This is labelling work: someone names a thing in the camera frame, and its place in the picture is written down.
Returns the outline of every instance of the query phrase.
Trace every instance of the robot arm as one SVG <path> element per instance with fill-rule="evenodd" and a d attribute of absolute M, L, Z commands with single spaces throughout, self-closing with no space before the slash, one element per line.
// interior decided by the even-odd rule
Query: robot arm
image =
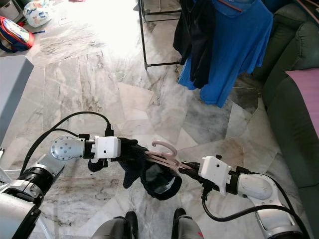
<path fill-rule="evenodd" d="M 283 206 L 279 200 L 278 188 L 270 177 L 249 174 L 244 168 L 232 171 L 229 165 L 213 156 L 207 156 L 202 160 L 198 175 L 222 195 L 238 194 L 248 198 L 255 206 Z M 288 234 L 286 238 L 303 238 L 299 226 L 287 212 L 263 209 L 256 212 L 256 218 L 266 239 L 281 238 Z"/>
<path fill-rule="evenodd" d="M 39 207 L 45 194 L 75 158 L 112 161 L 120 156 L 121 144 L 116 137 L 89 139 L 61 136 L 53 141 L 50 151 L 26 169 L 16 180 L 0 190 L 1 239 L 28 238 L 40 216 Z"/>

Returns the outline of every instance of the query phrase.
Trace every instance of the blue shirt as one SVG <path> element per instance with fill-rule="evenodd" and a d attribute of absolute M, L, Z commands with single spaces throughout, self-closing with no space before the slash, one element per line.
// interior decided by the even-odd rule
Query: blue shirt
<path fill-rule="evenodd" d="M 208 84 L 200 91 L 206 104 L 222 107 L 240 73 L 252 73 L 261 66 L 273 24 L 273 15 L 261 0 L 225 0 L 242 9 L 234 10 L 212 0 L 216 8 L 216 28 Z M 191 57 L 181 72 L 178 83 L 194 90 L 190 81 Z"/>

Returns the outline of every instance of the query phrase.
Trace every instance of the green sofa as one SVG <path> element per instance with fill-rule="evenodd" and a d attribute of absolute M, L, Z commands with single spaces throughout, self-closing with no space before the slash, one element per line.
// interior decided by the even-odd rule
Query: green sofa
<path fill-rule="evenodd" d="M 274 14 L 263 66 L 253 75 L 263 83 L 271 127 L 299 188 L 315 238 L 319 238 L 319 139 L 303 97 L 285 71 L 317 67 L 319 27 L 294 3 L 280 8 Z"/>

